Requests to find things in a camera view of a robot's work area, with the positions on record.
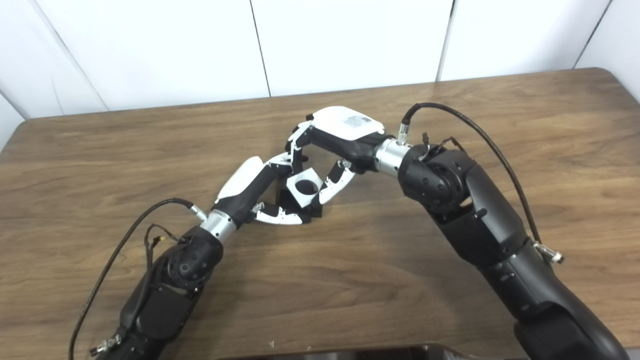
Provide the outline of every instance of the black cable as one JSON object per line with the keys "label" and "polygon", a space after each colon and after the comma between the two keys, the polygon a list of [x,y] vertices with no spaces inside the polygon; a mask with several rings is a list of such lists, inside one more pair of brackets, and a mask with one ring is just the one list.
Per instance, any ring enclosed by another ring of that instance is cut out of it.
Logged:
{"label": "black cable", "polygon": [[73,333],[71,334],[71,339],[69,341],[68,360],[73,360],[73,358],[74,358],[74,347],[76,345],[76,339],[77,339],[78,333],[80,332],[80,328],[82,327],[82,323],[84,322],[84,318],[86,317],[86,314],[89,311],[89,308],[91,307],[91,304],[93,303],[93,300],[95,299],[95,296],[96,296],[98,290],[100,290],[100,286],[102,285],[102,282],[104,281],[104,278],[107,276],[107,273],[109,272],[109,269],[111,268],[111,265],[113,265],[113,262],[115,261],[117,255],[122,250],[122,247],[125,245],[125,243],[127,243],[127,240],[129,240],[129,238],[131,237],[131,234],[133,234],[133,232],[140,225],[142,220],[144,220],[149,214],[151,214],[151,212],[153,212],[157,208],[159,208],[159,207],[161,207],[163,205],[167,205],[167,204],[182,204],[185,207],[187,207],[188,209],[193,206],[192,202],[184,200],[184,199],[180,199],[180,198],[172,198],[172,199],[162,200],[161,202],[158,202],[157,204],[154,204],[153,206],[148,208],[144,213],[142,213],[142,215],[140,215],[138,217],[138,219],[136,219],[136,221],[133,223],[133,225],[131,225],[131,227],[129,228],[127,233],[124,235],[122,240],[120,240],[120,243],[118,244],[118,246],[116,246],[116,249],[113,251],[113,254],[109,258],[109,260],[107,260],[107,264],[102,269],[102,273],[100,274],[100,276],[98,276],[98,280],[96,281],[95,286],[93,287],[93,290],[89,294],[89,298],[87,299],[86,303],[84,304],[84,308],[83,308],[82,312],[80,313],[80,318],[78,319],[78,322],[76,323],[76,327],[74,327]]}
{"label": "black cable", "polygon": [[[446,111],[451,115],[454,115],[458,119],[462,120],[465,124],[469,125],[473,130],[475,130],[476,133],[478,133],[478,135],[480,135],[480,137],[484,140],[484,142],[486,142],[486,144],[489,145],[493,153],[498,157],[498,159],[502,163],[502,166],[504,167],[504,169],[507,170],[507,173],[509,174],[511,181],[513,182],[513,187],[516,189],[516,192],[518,193],[518,197],[520,198],[520,202],[522,203],[522,207],[524,209],[525,216],[527,217],[527,222],[529,223],[529,227],[531,228],[531,234],[533,235],[533,238],[537,242],[542,243],[542,240],[540,239],[540,234],[538,233],[538,227],[536,226],[536,221],[533,219],[533,214],[531,213],[531,209],[529,208],[529,202],[527,201],[527,197],[524,194],[524,190],[522,190],[522,185],[520,185],[520,181],[518,180],[518,177],[516,176],[515,172],[511,168],[511,165],[509,164],[507,159],[504,157],[504,155],[502,154],[498,146],[493,142],[493,140],[491,140],[489,135],[485,133],[485,131],[482,130],[482,128],[479,127],[473,120],[466,117],[464,114],[462,114],[458,110],[450,108],[444,104],[438,104],[437,102],[420,102],[418,104],[413,105],[406,112],[406,114],[404,114],[404,117],[402,119],[402,124],[409,125],[411,122],[411,118],[416,113],[416,111],[422,108],[436,108],[436,109]],[[545,262],[549,265],[550,263],[548,262],[548,259],[544,256],[543,258]]]}
{"label": "black cable", "polygon": [[440,145],[436,146],[435,153],[438,154],[440,152],[440,149],[442,149],[442,147],[444,145],[446,145],[447,142],[453,143],[453,145],[456,146],[460,151],[466,152],[465,148],[462,147],[462,144],[460,144],[455,137],[450,136],[450,137],[446,138],[445,140],[442,140]]}

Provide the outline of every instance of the robotic hand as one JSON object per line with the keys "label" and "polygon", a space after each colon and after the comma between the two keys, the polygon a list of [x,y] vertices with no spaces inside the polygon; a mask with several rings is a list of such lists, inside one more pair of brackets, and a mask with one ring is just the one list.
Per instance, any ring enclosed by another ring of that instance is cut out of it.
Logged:
{"label": "robotic hand", "polygon": [[[452,113],[483,135],[514,180],[533,240],[500,190],[454,138],[436,145],[424,133],[424,143],[406,144],[411,117],[419,108]],[[449,140],[459,150],[446,149]],[[307,181],[321,183],[312,169],[302,171],[302,148],[309,144],[343,158],[317,193],[304,191]],[[291,161],[287,189],[305,214],[314,214],[354,174],[382,172],[396,178],[403,193],[424,207],[458,255],[482,273],[516,318],[515,335],[532,360],[628,359],[611,332],[554,275],[550,264],[562,262],[562,255],[540,243],[513,171],[484,131],[461,113],[441,104],[416,104],[394,138],[370,117],[332,106],[307,115],[285,150],[282,157]]]}
{"label": "robotic hand", "polygon": [[[257,202],[278,177],[279,166],[286,163],[286,157],[283,158],[282,155],[266,163],[257,156],[246,160],[220,190],[208,215],[186,200],[170,199],[160,202],[159,204],[183,204],[202,223],[177,239],[177,244],[160,255],[152,265],[150,255],[147,254],[147,273],[122,309],[119,328],[113,337],[92,349],[92,355],[98,356],[99,360],[157,359],[164,347],[180,334],[211,278],[214,267],[222,260],[225,242],[235,231],[255,218],[279,224],[309,222],[310,217],[307,215],[289,213],[272,204]],[[153,209],[154,207],[138,219],[128,235]],[[76,326],[70,345],[70,360],[73,358],[77,332],[105,274],[103,272],[100,277]]]}

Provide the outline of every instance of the wood grain surface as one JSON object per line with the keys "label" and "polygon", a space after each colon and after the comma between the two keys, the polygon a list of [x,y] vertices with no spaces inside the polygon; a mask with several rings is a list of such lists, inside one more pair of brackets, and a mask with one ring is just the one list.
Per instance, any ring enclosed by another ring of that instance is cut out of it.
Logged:
{"label": "wood grain surface", "polygon": [[[587,69],[29,120],[0,153],[0,357],[66,357],[96,277],[151,204],[183,197],[208,208],[245,159],[282,152],[291,129],[325,106],[348,106],[395,132],[421,101],[448,104],[493,137],[543,241],[567,257],[558,276],[626,347],[640,346],[640,106],[608,72]],[[410,142],[422,131],[454,135],[522,214],[471,129],[421,110]],[[321,175],[335,161],[307,154]],[[178,206],[149,221],[175,233],[197,223]],[[77,358],[115,330],[143,274],[142,231],[99,293]],[[418,343],[517,356],[513,323],[424,210],[392,178],[366,174],[312,224],[236,232],[163,359]]]}

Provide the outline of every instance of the white wall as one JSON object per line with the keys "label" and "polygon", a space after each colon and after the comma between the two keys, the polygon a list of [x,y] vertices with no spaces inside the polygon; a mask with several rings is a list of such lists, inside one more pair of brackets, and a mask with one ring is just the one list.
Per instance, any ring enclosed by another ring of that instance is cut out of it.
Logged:
{"label": "white wall", "polygon": [[0,150],[2,150],[7,141],[9,141],[15,128],[23,121],[22,116],[0,95]]}
{"label": "white wall", "polygon": [[640,1],[613,0],[576,67],[611,71],[640,101]]}
{"label": "white wall", "polygon": [[0,1],[0,93],[30,119],[570,69],[608,1]]}
{"label": "white wall", "polygon": [[451,0],[253,0],[271,95],[426,83]]}
{"label": "white wall", "polygon": [[609,0],[456,0],[441,80],[570,69]]}
{"label": "white wall", "polygon": [[27,118],[107,110],[31,1],[0,1],[0,89]]}
{"label": "white wall", "polygon": [[249,1],[38,3],[110,110],[269,96]]}

